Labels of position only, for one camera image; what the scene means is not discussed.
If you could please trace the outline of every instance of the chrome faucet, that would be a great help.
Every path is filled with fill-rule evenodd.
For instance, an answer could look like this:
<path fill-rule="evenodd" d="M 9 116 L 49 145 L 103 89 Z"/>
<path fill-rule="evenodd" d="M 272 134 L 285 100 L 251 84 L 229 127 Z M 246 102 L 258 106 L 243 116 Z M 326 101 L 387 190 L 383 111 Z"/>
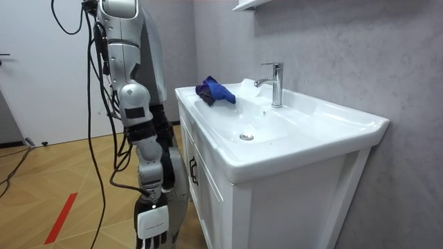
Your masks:
<path fill-rule="evenodd" d="M 272 65 L 273 77 L 269 79 L 257 80 L 254 82 L 255 87 L 261 87 L 264 83 L 270 83 L 272 87 L 272 107 L 280 108 L 283 106 L 283 66 L 282 62 L 279 63 L 265 63 L 262 65 Z"/>

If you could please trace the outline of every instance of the red tape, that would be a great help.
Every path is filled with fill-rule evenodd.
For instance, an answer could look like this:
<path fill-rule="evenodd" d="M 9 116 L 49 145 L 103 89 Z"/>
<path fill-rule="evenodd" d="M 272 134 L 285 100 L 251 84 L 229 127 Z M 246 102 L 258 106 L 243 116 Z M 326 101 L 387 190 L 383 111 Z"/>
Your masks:
<path fill-rule="evenodd" d="M 57 220 L 54 223 L 53 229 L 49 232 L 48 238 L 46 238 L 46 241 L 44 242 L 44 245 L 47 245 L 49 243 L 54 243 L 58 233 L 62 229 L 63 223 L 66 220 L 69 211 L 71 210 L 72 205 L 74 204 L 75 198 L 77 197 L 78 193 L 70 194 L 68 197 L 68 200 L 64 204 L 64 207 L 62 211 L 60 212 L 60 215 L 58 216 Z"/>

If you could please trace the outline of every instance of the wooden floor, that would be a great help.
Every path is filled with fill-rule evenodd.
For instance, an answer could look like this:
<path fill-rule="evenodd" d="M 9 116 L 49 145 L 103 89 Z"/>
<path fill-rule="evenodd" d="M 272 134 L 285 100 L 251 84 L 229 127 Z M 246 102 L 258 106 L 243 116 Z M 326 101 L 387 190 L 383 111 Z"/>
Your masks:
<path fill-rule="evenodd" d="M 181 147 L 180 128 L 174 128 Z M 109 184 L 113 143 L 110 136 L 93 139 L 96 157 L 105 182 L 107 210 L 96 249 L 134 249 L 133 212 L 138 193 Z M 25 147 L 0 149 L 0 156 Z M 24 152 L 0 158 L 0 181 L 14 169 Z M 137 160 L 117 175 L 116 181 L 137 186 Z M 0 186 L 0 193 L 6 185 Z M 66 200 L 78 193 L 55 243 L 44 245 Z M 29 153 L 0 199 L 1 249 L 90 248 L 102 210 L 96 171 L 87 140 L 40 147 Z M 189 203 L 181 227 L 178 249 L 206 248 L 197 213 Z"/>

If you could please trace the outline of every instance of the wall shelf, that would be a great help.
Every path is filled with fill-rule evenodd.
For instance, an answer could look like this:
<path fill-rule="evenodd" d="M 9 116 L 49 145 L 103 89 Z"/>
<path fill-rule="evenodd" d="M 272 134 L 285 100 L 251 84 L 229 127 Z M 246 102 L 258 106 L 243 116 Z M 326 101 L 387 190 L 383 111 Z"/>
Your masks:
<path fill-rule="evenodd" d="M 238 5 L 233 11 L 255 11 L 260 4 L 267 3 L 271 0 L 239 0 Z"/>

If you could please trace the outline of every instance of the door handle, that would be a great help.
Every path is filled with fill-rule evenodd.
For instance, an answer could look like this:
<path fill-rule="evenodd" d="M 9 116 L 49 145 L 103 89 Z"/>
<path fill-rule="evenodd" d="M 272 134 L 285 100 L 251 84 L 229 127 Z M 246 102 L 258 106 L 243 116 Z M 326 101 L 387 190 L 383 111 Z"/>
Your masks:
<path fill-rule="evenodd" d="M 0 56 L 9 56 L 11 54 L 0 54 Z"/>
<path fill-rule="evenodd" d="M 192 182 L 199 185 L 199 181 L 197 180 L 197 177 L 194 174 L 194 168 L 197 166 L 197 162 L 195 161 L 195 157 L 193 156 L 192 159 L 189 161 L 189 172 L 191 174 Z"/>

